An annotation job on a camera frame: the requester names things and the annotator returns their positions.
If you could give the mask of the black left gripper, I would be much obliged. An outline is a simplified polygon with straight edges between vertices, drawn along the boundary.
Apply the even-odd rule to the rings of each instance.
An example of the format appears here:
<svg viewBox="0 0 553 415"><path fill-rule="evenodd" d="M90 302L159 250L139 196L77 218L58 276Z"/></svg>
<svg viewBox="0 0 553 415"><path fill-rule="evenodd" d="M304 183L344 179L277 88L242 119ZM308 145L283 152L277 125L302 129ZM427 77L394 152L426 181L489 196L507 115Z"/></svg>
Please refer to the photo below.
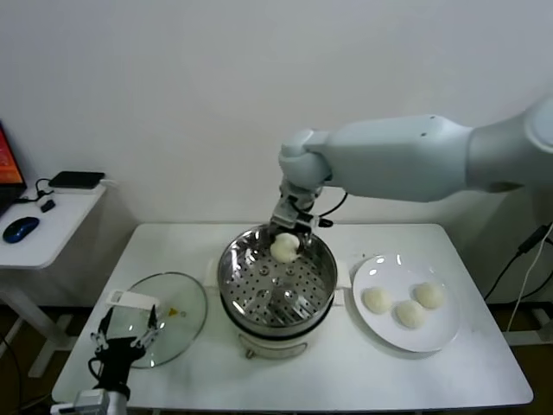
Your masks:
<svg viewBox="0 0 553 415"><path fill-rule="evenodd" d="M127 380L132 364L145 356L148 348L159 334L156 306L153 305L143 335L136 337L113 338L107 341L107 331L111 323L113 308L110 307L100 320L98 329L91 333L97 350L92 364L98 363L99 369L92 367L95 388L105 390L128 390Z"/></svg>

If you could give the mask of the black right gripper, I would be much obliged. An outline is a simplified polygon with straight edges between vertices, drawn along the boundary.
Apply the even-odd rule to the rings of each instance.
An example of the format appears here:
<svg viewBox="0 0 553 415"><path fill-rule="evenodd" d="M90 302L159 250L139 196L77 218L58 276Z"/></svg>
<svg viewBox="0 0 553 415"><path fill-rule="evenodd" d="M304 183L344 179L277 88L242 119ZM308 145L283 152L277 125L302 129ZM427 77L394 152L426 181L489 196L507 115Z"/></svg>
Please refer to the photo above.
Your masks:
<svg viewBox="0 0 553 415"><path fill-rule="evenodd" d="M305 189L282 181L279 187L280 198L273 209L270 224L267 226L269 246L284 229L286 232L301 234L301 249L307 251L313 243L313 230L319 225L319 216L312 213L322 188Z"/></svg>

